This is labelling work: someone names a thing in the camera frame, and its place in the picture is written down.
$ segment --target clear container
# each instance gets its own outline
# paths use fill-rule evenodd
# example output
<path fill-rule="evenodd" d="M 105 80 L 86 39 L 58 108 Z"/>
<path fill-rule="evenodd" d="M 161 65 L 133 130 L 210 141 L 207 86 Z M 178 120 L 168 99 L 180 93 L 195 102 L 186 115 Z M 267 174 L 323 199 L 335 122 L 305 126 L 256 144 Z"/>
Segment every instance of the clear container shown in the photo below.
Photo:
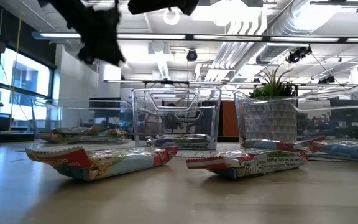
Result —
<path fill-rule="evenodd" d="M 133 90 L 135 145 L 216 149 L 220 104 L 218 88 Z"/>
<path fill-rule="evenodd" d="M 122 144 L 132 139 L 132 106 L 114 100 L 32 100 L 36 141 Z"/>
<path fill-rule="evenodd" d="M 319 137 L 358 142 L 358 90 L 269 99 L 235 92 L 234 99 L 240 142 Z"/>
<path fill-rule="evenodd" d="M 263 102 L 234 93 L 240 142 L 245 139 L 269 139 L 293 142 L 297 139 L 296 100 Z"/>

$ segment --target table surface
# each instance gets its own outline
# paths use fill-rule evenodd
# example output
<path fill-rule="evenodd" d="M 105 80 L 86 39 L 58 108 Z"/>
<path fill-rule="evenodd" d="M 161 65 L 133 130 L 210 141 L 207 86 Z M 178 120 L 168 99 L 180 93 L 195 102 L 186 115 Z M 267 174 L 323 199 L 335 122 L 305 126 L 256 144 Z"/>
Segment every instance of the table surface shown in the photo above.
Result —
<path fill-rule="evenodd" d="M 0 223 L 358 223 L 358 163 L 221 179 L 165 166 L 81 182 L 30 161 L 29 143 L 0 145 Z"/>

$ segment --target plastic bin handle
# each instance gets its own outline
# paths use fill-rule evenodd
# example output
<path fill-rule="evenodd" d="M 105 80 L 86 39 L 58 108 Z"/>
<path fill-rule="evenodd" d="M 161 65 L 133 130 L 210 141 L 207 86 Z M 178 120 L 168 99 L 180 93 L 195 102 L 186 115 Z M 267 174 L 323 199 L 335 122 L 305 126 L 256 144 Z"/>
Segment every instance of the plastic bin handle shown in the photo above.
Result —
<path fill-rule="evenodd" d="M 175 114 L 175 117 L 180 120 L 180 121 L 197 121 L 200 116 L 201 116 L 201 111 L 200 110 L 196 110 L 196 111 L 192 111 L 192 113 L 195 112 L 195 113 L 198 113 L 197 117 L 196 118 L 179 118 L 177 114 Z"/>
<path fill-rule="evenodd" d="M 160 96 L 160 95 L 174 95 L 174 94 L 192 96 L 193 99 L 190 102 L 189 106 L 187 106 L 187 107 L 186 106 L 183 106 L 183 107 L 181 107 L 181 106 L 157 106 L 157 104 L 154 102 L 153 96 L 155 96 L 155 95 Z M 191 110 L 191 106 L 193 105 L 196 97 L 197 97 L 197 95 L 195 93 L 151 93 L 148 98 L 151 100 L 151 102 L 153 103 L 153 105 L 157 111 L 189 111 L 189 110 Z"/>

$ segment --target snack bar wrapper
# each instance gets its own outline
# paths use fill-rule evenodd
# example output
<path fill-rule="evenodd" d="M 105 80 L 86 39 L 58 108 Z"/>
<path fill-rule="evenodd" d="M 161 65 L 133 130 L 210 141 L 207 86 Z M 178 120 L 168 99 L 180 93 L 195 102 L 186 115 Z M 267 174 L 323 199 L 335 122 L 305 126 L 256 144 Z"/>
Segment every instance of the snack bar wrapper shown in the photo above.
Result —
<path fill-rule="evenodd" d="M 206 134 L 189 134 L 185 136 L 164 135 L 149 139 L 150 147 L 178 147 L 179 149 L 212 149 L 213 139 Z"/>
<path fill-rule="evenodd" d="M 111 149 L 109 146 L 83 145 L 25 151 L 31 160 L 49 164 L 61 175 L 92 181 L 166 164 L 178 149 Z"/>
<path fill-rule="evenodd" d="M 311 158 L 320 157 L 358 162 L 358 142 L 356 141 L 315 141 L 313 142 L 313 147 L 322 153 L 312 154 L 310 155 Z"/>
<path fill-rule="evenodd" d="M 315 141 L 322 140 L 325 140 L 324 136 L 296 142 L 280 142 L 276 140 L 267 139 L 251 139 L 243 141 L 241 146 L 243 148 L 270 149 L 281 151 L 294 151 L 304 147 L 308 147 L 311 152 L 316 152 L 316 148 L 313 146 L 313 143 Z"/>
<path fill-rule="evenodd" d="M 103 124 L 94 124 L 90 128 L 55 128 L 49 133 L 40 133 L 39 138 L 49 143 L 108 142 L 120 144 L 128 142 L 129 133 L 122 129 L 105 130 Z"/>
<path fill-rule="evenodd" d="M 269 149 L 246 149 L 217 153 L 202 159 L 186 160 L 189 169 L 207 169 L 230 179 L 253 175 L 265 175 L 294 169 L 305 162 L 302 151 L 273 151 Z"/>

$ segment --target monitor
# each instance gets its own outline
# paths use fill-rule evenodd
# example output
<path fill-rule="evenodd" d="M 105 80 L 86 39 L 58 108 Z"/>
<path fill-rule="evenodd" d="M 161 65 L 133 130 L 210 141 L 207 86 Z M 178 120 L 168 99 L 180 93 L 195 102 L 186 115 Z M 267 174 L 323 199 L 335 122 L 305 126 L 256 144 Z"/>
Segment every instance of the monitor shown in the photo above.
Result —
<path fill-rule="evenodd" d="M 331 107 L 335 106 L 358 106 L 358 100 L 339 100 L 330 99 Z M 331 120 L 346 122 L 347 127 L 351 127 L 352 122 L 358 122 L 358 108 L 355 109 L 336 109 L 331 110 Z"/>

